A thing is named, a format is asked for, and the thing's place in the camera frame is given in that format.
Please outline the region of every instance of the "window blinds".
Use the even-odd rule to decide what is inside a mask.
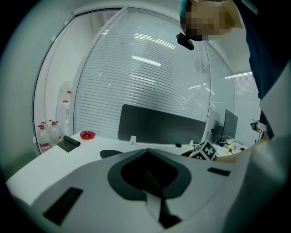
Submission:
[[[205,44],[176,42],[180,26],[151,11],[129,9],[104,30],[80,77],[74,133],[117,139],[124,104],[206,121],[210,93]]]

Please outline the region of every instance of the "computer monitor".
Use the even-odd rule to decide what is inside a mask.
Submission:
[[[226,109],[226,116],[224,119],[224,127],[221,136],[230,136],[235,138],[237,127],[237,116]]]

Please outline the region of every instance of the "person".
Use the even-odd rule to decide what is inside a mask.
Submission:
[[[289,31],[290,9],[289,1],[268,0],[182,0],[179,4],[181,27],[194,41],[211,40],[244,25],[249,63],[260,99],[271,89],[290,59],[290,46],[282,40]],[[267,133],[258,143],[236,155],[217,157],[216,161],[236,162],[239,154],[252,151],[272,138],[272,129],[262,112],[260,123],[266,125]]]

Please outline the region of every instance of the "red bowl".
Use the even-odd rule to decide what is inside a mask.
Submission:
[[[81,136],[81,138],[84,139],[84,140],[89,140],[89,139],[92,139],[92,138],[95,137],[95,133],[92,132],[92,131],[85,130],[85,131],[82,131],[82,132],[80,133],[80,136]]]

